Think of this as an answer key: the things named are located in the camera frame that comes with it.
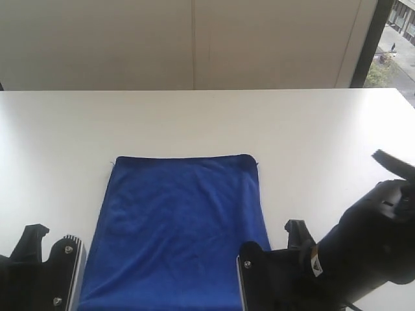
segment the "blue microfiber cloth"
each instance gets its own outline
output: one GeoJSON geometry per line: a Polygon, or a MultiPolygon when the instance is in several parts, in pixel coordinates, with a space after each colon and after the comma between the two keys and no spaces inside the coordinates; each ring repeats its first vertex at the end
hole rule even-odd
{"type": "Polygon", "coordinates": [[[236,257],[249,240],[270,249],[253,157],[119,157],[79,310],[242,310],[236,257]]]}

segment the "silver bolt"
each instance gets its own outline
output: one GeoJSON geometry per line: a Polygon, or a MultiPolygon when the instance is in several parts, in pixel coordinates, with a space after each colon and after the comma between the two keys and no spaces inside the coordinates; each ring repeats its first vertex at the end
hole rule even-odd
{"type": "Polygon", "coordinates": [[[61,297],[55,297],[53,299],[53,305],[54,306],[60,306],[62,304],[62,298],[61,297]]]}
{"type": "Polygon", "coordinates": [[[71,246],[65,246],[65,254],[70,254],[72,253],[73,248],[71,246]]]}

